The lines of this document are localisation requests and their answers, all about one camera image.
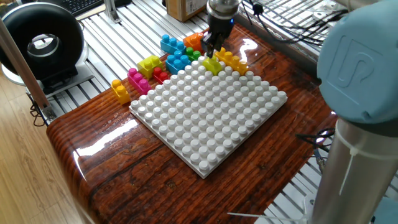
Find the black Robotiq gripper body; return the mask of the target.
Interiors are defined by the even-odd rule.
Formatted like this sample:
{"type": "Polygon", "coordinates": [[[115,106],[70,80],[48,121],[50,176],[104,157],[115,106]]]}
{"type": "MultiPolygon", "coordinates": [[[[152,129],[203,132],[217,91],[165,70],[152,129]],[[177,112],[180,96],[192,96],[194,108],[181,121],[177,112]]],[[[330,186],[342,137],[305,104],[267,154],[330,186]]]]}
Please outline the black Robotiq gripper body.
{"type": "Polygon", "coordinates": [[[208,25],[211,40],[226,40],[234,27],[234,19],[220,19],[211,14],[208,15],[208,25]]]}

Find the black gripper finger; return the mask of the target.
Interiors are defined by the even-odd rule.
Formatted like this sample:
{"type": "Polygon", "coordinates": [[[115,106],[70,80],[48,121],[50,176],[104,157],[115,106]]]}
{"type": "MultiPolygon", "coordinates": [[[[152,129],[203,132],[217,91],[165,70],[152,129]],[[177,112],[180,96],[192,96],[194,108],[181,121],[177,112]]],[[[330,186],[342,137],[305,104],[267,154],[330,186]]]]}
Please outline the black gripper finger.
{"type": "Polygon", "coordinates": [[[214,54],[214,41],[215,40],[211,32],[204,33],[203,37],[201,38],[202,50],[206,52],[208,57],[212,57],[214,54]]]}
{"type": "Polygon", "coordinates": [[[211,53],[214,53],[215,51],[220,51],[223,43],[225,42],[225,33],[224,32],[218,32],[213,34],[213,46],[211,53]]]}

